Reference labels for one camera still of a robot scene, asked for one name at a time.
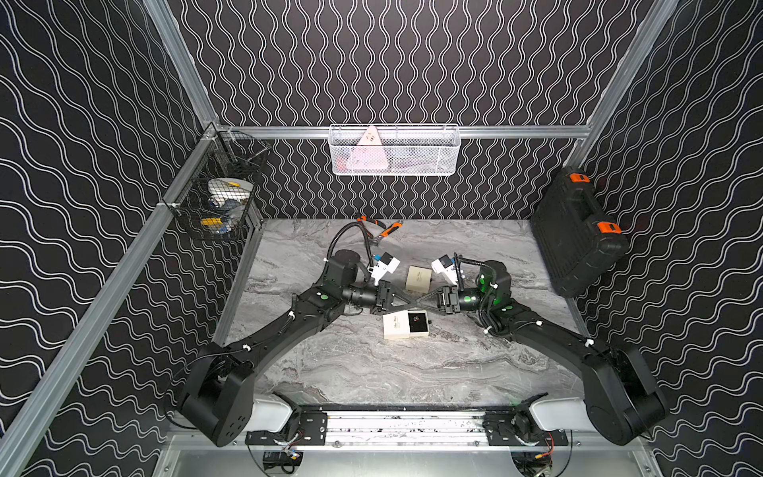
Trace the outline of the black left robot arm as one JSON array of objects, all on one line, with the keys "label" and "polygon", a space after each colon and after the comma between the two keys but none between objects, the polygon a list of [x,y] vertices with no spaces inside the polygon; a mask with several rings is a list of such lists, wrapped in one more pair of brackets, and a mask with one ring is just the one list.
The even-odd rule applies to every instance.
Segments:
[{"label": "black left robot arm", "polygon": [[375,282],[361,256],[339,250],[326,258],[317,281],[292,297],[287,311],[226,347],[211,344],[190,366],[174,411],[218,447],[252,422],[256,381],[300,342],[325,330],[349,305],[384,314],[415,308],[415,300],[387,280]]}]

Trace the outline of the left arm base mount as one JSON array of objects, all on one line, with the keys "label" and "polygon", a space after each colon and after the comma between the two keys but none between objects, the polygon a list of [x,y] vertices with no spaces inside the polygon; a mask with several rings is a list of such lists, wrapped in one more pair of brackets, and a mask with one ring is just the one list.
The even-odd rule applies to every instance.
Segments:
[{"label": "left arm base mount", "polygon": [[323,446],[326,442],[327,428],[327,413],[308,411],[308,413],[292,415],[280,431],[248,431],[246,444],[281,447]]}]

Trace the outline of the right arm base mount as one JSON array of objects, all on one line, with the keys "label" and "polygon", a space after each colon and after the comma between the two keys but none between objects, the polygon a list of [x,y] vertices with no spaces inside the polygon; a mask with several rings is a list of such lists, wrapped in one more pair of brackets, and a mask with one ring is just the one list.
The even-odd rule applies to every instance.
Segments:
[{"label": "right arm base mount", "polygon": [[552,448],[569,445],[565,432],[540,429],[528,411],[486,413],[483,429],[490,446]]}]

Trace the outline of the cream jewelry box sleeve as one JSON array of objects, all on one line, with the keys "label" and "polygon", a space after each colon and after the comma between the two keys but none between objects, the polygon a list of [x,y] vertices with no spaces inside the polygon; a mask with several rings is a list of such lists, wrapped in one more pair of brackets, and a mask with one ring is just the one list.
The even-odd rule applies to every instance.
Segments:
[{"label": "cream jewelry box sleeve", "polygon": [[427,294],[430,291],[432,270],[420,266],[410,266],[405,280],[405,289],[411,293]]}]

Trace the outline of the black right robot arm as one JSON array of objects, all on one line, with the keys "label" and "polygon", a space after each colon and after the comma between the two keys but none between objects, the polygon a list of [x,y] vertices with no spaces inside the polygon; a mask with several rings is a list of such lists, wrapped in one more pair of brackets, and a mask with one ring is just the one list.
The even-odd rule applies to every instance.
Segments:
[{"label": "black right robot arm", "polygon": [[615,347],[540,316],[513,297],[502,262],[445,254],[430,267],[447,281],[435,291],[440,312],[472,312],[486,335],[530,347],[575,373],[586,415],[608,441],[625,445],[668,416],[665,395],[636,347]]}]

